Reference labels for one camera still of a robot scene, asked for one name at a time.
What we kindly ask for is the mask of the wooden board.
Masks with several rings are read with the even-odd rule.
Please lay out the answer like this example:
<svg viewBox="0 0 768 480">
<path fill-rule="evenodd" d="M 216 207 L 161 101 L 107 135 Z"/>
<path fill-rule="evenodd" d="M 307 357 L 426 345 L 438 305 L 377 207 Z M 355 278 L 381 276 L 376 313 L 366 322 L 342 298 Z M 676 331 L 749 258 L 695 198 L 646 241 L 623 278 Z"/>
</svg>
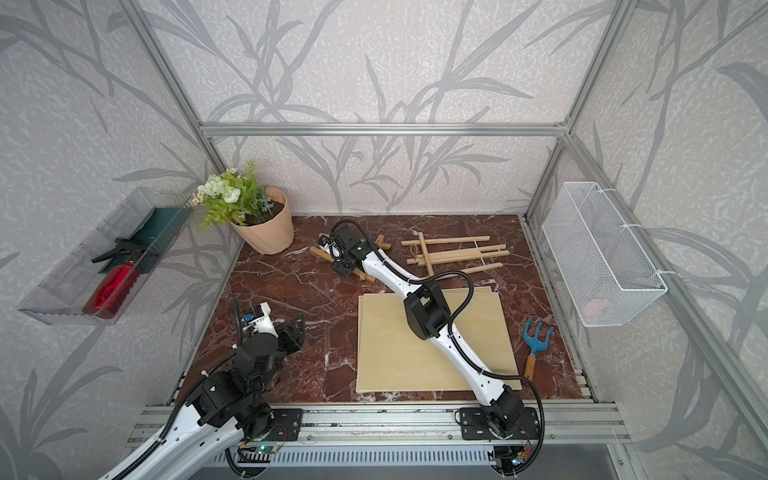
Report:
<svg viewBox="0 0 768 480">
<path fill-rule="evenodd" d="M 357 384 L 360 393 L 468 391 L 469 384 L 430 340 L 417 337 L 394 293 L 364 294 L 358 304 Z M 500 295 L 488 287 L 474 291 L 454 332 L 468 342 L 486 368 L 518 373 Z"/>
</svg>

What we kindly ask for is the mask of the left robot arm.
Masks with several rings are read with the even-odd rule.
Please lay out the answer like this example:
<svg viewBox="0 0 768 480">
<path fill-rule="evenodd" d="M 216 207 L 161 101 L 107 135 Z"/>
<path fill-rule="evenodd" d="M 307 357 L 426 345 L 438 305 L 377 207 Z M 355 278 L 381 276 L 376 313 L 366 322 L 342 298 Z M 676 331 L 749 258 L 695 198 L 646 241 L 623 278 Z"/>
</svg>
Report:
<svg viewBox="0 0 768 480">
<path fill-rule="evenodd" d="M 105 479 L 187 479 L 219 452 L 277 427 L 264 394 L 285 358 L 304 346 L 304 319 L 275 324 L 265 302 L 242 311 L 232 298 L 228 306 L 236 329 L 230 353 L 201 375 L 165 424 Z"/>
</svg>

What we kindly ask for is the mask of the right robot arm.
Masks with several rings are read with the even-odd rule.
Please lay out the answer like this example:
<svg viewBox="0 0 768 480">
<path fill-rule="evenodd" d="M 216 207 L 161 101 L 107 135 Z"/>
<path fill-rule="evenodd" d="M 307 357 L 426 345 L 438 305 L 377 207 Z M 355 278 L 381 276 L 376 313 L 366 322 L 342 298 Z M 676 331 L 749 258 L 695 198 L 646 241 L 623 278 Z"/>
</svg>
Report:
<svg viewBox="0 0 768 480">
<path fill-rule="evenodd" d="M 333 259 L 332 268 L 344 276 L 354 269 L 373 276 L 401 298 L 411 331 L 421 340 L 440 350 L 467 382 L 479 402 L 492 435 L 506 440 L 518 430 L 524 402 L 508 384 L 518 381 L 526 385 L 536 401 L 539 434 L 536 443 L 514 457 L 503 457 L 497 472 L 504 477 L 518 477 L 533 465 L 544 443 L 545 411 L 540 393 L 532 380 L 523 375 L 501 374 L 489 369 L 473 351 L 455 325 L 456 319 L 469 306 L 474 296 L 474 283 L 460 270 L 418 277 L 394 262 L 352 219 L 341 219 L 330 233 L 318 241 Z M 439 282 L 447 277 L 466 281 L 468 291 L 462 303 L 452 309 Z"/>
</svg>

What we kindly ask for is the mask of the wooden easel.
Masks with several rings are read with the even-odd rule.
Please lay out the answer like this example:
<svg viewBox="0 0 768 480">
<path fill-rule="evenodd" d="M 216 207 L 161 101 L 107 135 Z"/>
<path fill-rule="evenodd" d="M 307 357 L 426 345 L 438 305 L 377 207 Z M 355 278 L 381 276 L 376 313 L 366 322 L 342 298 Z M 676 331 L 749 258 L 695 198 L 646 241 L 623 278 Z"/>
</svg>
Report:
<svg viewBox="0 0 768 480">
<path fill-rule="evenodd" d="M 361 280 L 374 282 L 376 278 L 363 268 L 362 261 L 365 258 L 364 254 L 368 252 L 367 247 L 363 248 L 364 254 L 357 254 L 357 247 L 363 243 L 366 243 L 366 240 L 360 240 L 353 247 L 343 250 L 335 241 L 333 234 L 321 234 L 318 245 L 311 246 L 309 251 L 329 262 L 332 269 L 345 278 L 355 275 Z"/>
<path fill-rule="evenodd" d="M 401 240 L 410 257 L 407 264 L 420 267 L 428 276 L 458 268 L 467 275 L 500 269 L 511 256 L 505 243 L 493 243 L 489 235 L 427 238 L 418 232 L 414 239 Z"/>
</svg>

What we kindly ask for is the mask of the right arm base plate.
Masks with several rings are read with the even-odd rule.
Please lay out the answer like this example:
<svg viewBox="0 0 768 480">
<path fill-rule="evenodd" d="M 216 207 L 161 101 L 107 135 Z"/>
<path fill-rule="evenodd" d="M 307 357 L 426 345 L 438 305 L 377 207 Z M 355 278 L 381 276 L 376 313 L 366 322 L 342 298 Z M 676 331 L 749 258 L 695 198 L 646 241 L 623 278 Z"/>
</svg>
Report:
<svg viewBox="0 0 768 480">
<path fill-rule="evenodd" d="M 463 440 L 538 440 L 543 423 L 536 408 L 525 407 L 510 432 L 497 435 L 491 429 L 486 413 L 480 407 L 464 407 L 456 411 L 454 420 L 461 428 Z"/>
</svg>

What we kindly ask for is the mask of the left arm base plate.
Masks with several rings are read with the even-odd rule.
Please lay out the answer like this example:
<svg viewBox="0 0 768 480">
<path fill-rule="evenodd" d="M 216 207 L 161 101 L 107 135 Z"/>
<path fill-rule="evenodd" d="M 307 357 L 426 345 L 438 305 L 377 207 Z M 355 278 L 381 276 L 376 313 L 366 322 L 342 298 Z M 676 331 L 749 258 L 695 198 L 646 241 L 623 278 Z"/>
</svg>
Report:
<svg viewBox="0 0 768 480">
<path fill-rule="evenodd" d="M 301 408 L 278 408 L 269 414 L 266 426 L 257 435 L 247 437 L 254 443 L 296 442 L 302 427 L 304 410 Z"/>
</svg>

